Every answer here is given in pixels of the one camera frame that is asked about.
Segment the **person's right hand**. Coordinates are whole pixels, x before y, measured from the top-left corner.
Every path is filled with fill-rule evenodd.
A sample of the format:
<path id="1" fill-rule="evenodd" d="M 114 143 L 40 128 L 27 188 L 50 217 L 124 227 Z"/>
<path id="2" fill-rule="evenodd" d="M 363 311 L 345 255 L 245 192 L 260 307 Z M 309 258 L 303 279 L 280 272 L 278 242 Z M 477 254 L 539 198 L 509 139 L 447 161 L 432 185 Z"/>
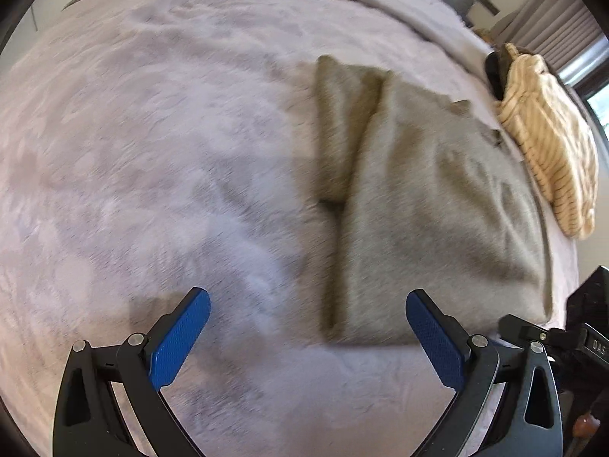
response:
<path id="1" fill-rule="evenodd" d="M 598 431 L 601 422 L 588 412 L 577 418 L 573 426 L 573 438 L 591 439 Z"/>

